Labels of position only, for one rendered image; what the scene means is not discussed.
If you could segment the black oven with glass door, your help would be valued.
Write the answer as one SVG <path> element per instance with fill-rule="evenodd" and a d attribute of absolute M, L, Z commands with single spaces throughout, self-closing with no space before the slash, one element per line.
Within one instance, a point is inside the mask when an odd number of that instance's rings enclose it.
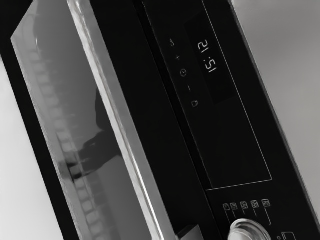
<path fill-rule="evenodd" d="M 320 240 L 232 0 L 0 0 L 63 240 Z"/>

